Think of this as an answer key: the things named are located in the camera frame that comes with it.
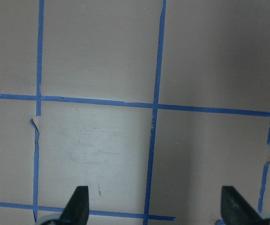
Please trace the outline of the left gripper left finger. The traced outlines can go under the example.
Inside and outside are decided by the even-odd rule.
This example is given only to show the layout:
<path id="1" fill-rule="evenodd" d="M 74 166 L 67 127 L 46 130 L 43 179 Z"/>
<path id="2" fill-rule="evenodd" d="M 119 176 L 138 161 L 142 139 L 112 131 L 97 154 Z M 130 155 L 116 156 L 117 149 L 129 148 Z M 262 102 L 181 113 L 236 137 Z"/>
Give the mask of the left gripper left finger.
<path id="1" fill-rule="evenodd" d="M 89 189 L 87 186 L 78 186 L 64 208 L 59 221 L 62 225 L 86 225 L 89 212 Z"/>

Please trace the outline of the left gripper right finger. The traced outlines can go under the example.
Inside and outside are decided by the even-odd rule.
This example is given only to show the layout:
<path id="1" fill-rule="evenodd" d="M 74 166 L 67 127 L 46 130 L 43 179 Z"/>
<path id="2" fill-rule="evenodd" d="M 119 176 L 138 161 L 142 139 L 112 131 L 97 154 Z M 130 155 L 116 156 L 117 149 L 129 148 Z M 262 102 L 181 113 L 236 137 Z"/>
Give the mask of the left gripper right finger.
<path id="1" fill-rule="evenodd" d="M 233 186 L 222 186 L 221 218 L 226 225 L 254 225 L 262 220 Z"/>

